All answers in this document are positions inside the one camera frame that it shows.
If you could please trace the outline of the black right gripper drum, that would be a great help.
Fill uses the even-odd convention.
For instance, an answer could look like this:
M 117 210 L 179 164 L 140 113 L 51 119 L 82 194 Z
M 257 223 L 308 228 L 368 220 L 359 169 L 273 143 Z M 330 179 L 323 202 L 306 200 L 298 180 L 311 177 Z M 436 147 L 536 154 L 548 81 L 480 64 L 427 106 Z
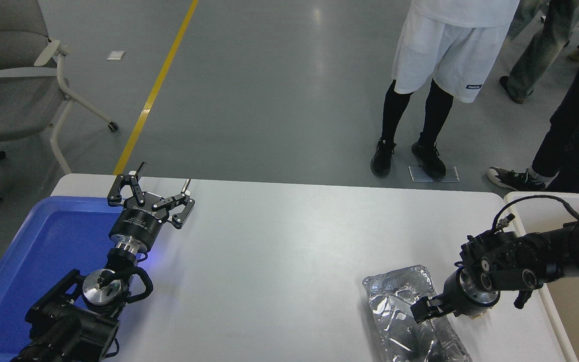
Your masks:
M 465 269 L 447 278 L 443 294 L 455 316 L 476 317 L 492 307 L 492 293 L 480 289 Z

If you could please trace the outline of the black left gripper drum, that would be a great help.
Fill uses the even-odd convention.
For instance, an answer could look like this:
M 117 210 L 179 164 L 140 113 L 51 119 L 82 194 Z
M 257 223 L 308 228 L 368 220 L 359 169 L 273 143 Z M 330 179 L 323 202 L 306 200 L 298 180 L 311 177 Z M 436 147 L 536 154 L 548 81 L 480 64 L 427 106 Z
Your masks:
M 120 237 L 133 238 L 141 243 L 142 249 L 151 249 L 170 213 L 167 209 L 152 210 L 154 199 L 146 198 L 138 204 L 135 197 L 124 201 L 123 210 L 109 232 L 112 241 Z

